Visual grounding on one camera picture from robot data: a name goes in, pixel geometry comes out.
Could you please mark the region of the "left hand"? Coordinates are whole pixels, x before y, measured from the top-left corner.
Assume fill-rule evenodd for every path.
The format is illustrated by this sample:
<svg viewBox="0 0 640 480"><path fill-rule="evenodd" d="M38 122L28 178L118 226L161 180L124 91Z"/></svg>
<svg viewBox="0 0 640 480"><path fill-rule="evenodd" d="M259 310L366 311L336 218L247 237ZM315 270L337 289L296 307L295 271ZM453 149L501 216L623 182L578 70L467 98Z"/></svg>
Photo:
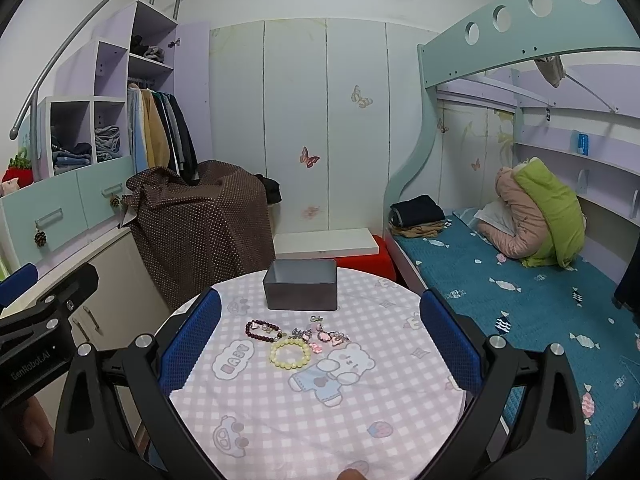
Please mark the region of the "left hand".
<svg viewBox="0 0 640 480"><path fill-rule="evenodd" d="M32 396L27 400L23 415L25 438L30 448L40 460L50 460L53 456L54 431L48 416L38 399Z"/></svg>

